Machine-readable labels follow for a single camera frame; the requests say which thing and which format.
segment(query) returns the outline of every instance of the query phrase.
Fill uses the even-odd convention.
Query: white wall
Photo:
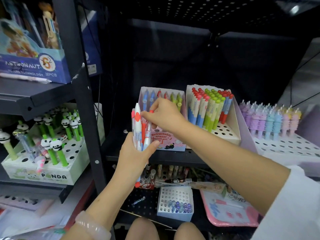
[[[310,58],[319,51],[320,38],[315,38],[310,43],[310,46],[298,67],[310,60]],[[318,92],[320,92],[320,54],[311,59],[293,75],[292,105],[294,106]],[[288,84],[279,99],[279,104],[285,104],[286,106],[290,105],[290,84]],[[309,110],[314,104],[320,105],[320,94],[299,104],[295,108],[299,108],[302,112],[306,112],[306,110]]]

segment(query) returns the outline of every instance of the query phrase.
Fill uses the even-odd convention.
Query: hand
[[[141,176],[143,169],[151,155],[160,145],[160,141],[153,141],[143,152],[134,147],[132,132],[129,132],[122,144],[118,164],[114,177],[121,183],[127,184],[131,189]]]
[[[152,122],[153,129],[159,126],[161,129],[174,134],[174,130],[186,121],[177,106],[165,98],[158,98],[150,107],[150,110],[153,110],[154,113],[142,111],[141,116]]]

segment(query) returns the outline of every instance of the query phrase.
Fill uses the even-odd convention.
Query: left hand
[[[160,141],[155,140],[141,152],[134,147],[133,136],[134,134],[129,132],[122,144],[118,164],[114,173],[114,177],[117,177],[117,180],[120,180],[129,187],[134,187],[149,158],[160,145]]]

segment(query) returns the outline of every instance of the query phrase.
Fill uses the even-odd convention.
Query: white circle label
[[[48,55],[40,56],[39,62],[42,68],[48,72],[52,72],[56,69],[56,64],[54,63],[54,60]]]

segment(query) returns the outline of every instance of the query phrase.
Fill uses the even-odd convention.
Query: green panda display box
[[[73,111],[77,108],[77,105],[73,103],[66,103],[64,106],[67,107],[69,111]],[[99,106],[99,111],[102,114],[101,104]],[[103,120],[100,114],[97,123],[100,142],[102,143],[105,139],[105,135]],[[55,138],[59,138],[63,134],[66,134],[63,126],[55,129],[54,132],[56,134]],[[28,134],[34,141],[41,140],[38,125],[36,124],[30,129]],[[63,144],[62,152],[68,163],[66,167],[62,166],[62,162],[59,160],[58,154],[56,154],[59,161],[57,165],[53,165],[50,158],[46,159],[42,171],[37,172],[37,163],[33,163],[28,159],[21,142],[14,148],[18,159],[12,160],[8,155],[1,164],[11,179],[74,185],[90,162],[86,141],[84,137],[81,137],[80,141],[76,141],[75,136],[73,136],[71,140],[65,139]]]

